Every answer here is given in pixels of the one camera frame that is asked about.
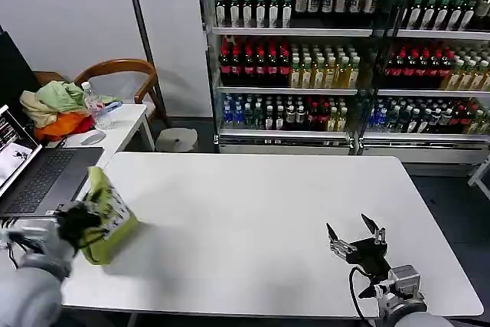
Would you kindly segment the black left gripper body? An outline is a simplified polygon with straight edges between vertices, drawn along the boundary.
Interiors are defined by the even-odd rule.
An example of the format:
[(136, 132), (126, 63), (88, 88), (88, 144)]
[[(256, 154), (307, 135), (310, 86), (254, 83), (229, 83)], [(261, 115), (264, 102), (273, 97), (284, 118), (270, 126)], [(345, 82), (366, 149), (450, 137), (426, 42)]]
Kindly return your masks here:
[(75, 204), (66, 211), (56, 212), (57, 232), (75, 250), (90, 246), (103, 236), (101, 218), (86, 204)]

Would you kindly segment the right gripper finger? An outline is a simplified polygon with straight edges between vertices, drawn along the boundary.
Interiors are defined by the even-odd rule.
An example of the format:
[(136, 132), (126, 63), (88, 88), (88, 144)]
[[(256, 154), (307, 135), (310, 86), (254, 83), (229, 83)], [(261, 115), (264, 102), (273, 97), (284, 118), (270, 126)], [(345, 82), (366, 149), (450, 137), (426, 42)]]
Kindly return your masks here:
[(331, 251), (343, 260), (348, 260), (348, 255), (357, 251), (357, 248), (340, 239), (329, 223), (325, 224)]
[(374, 238), (375, 244), (385, 244), (385, 228), (378, 227), (374, 220), (366, 216), (365, 214), (361, 215), (365, 225), (368, 230), (371, 232)]

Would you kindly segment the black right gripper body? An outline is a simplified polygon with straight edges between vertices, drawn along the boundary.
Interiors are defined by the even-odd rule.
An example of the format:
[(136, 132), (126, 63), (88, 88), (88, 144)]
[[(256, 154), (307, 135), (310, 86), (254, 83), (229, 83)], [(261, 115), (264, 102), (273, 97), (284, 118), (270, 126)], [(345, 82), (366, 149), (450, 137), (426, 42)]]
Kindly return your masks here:
[(354, 249), (347, 253), (346, 261), (349, 264), (358, 265), (369, 274), (371, 278), (387, 278), (390, 265), (385, 259), (387, 244), (375, 242), (370, 237), (350, 243)]

